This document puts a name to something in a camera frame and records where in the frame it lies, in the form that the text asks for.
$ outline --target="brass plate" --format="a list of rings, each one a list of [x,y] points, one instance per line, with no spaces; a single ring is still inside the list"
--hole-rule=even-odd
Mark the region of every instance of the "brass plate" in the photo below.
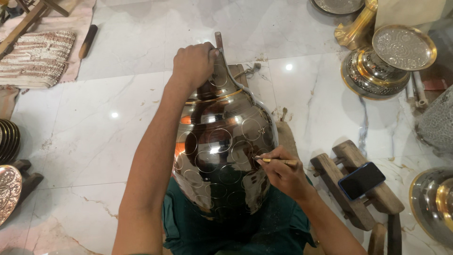
[[[0,166],[0,225],[10,216],[19,201],[22,176],[13,166]]]
[[[437,57],[436,46],[429,36],[404,25],[379,28],[373,36],[373,48],[384,62],[406,71],[428,68]]]
[[[20,132],[19,132],[19,128],[17,127],[17,125],[14,122],[9,121],[9,120],[6,120],[6,122],[12,126],[12,130],[13,131],[12,131],[11,134],[12,134],[12,136],[14,138],[13,139],[13,146],[11,148],[11,151],[9,153],[6,153],[5,154],[5,158],[3,159],[3,161],[5,161],[5,163],[9,163],[17,155],[17,152],[19,150],[19,146],[20,146]]]
[[[349,14],[358,11],[365,0],[314,0],[316,5],[333,14]]]
[[[9,147],[11,147],[11,131],[10,131],[10,128],[8,127],[8,125],[3,122],[3,119],[0,119],[0,126],[1,126],[1,129],[2,129],[2,132],[3,132],[3,135],[5,136],[5,143],[3,144],[2,148],[0,148],[0,163],[2,162],[1,161],[1,158],[3,157],[3,155],[6,154],[7,151],[9,151]]]

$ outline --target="textured metal surface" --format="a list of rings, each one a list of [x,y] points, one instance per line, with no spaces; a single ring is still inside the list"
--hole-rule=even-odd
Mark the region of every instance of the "textured metal surface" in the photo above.
[[[410,186],[409,202],[422,229],[434,240],[453,248],[453,168],[419,174]]]
[[[407,71],[427,68],[437,56],[431,38],[417,29],[403,25],[378,29],[373,36],[373,47],[387,64]]]
[[[193,208],[223,222],[255,213],[270,182],[253,159],[277,146],[270,114],[235,85],[223,50],[214,74],[186,103],[173,176]]]
[[[423,113],[418,135],[442,152],[453,152],[453,86],[444,91]]]
[[[353,50],[343,61],[341,72],[346,85],[369,99],[388,99],[401,92],[409,73],[383,62],[372,47]]]
[[[316,5],[333,14],[348,14],[358,11],[365,0],[314,0]]]
[[[0,166],[0,225],[17,205],[22,190],[22,176],[13,166]]]

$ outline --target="hammered metal vessel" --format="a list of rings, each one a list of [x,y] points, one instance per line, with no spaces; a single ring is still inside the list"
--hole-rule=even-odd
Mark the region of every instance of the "hammered metal vessel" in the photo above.
[[[270,182],[253,159],[277,146],[270,111],[236,83],[222,38],[211,78],[187,100],[176,138],[172,175],[196,212],[224,222],[254,214]]]
[[[409,72],[382,61],[371,46],[353,50],[341,66],[346,85],[368,99],[383,100],[401,92],[409,81]]]
[[[435,168],[419,174],[410,185],[409,203],[422,229],[453,249],[453,168]]]

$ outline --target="brass stand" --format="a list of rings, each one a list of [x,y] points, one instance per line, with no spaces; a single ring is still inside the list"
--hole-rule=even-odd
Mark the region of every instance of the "brass stand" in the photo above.
[[[366,41],[366,35],[373,23],[376,12],[377,0],[366,0],[365,8],[352,24],[348,26],[340,24],[335,29],[334,35],[337,38],[338,44],[346,46],[350,50],[370,45]]]

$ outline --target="brass vase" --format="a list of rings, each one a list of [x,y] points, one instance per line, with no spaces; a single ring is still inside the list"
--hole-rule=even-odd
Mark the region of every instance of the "brass vase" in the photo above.
[[[211,78],[187,100],[176,138],[172,175],[201,216],[225,222],[254,214],[270,182],[256,155],[278,143],[270,111],[237,83],[222,38]]]

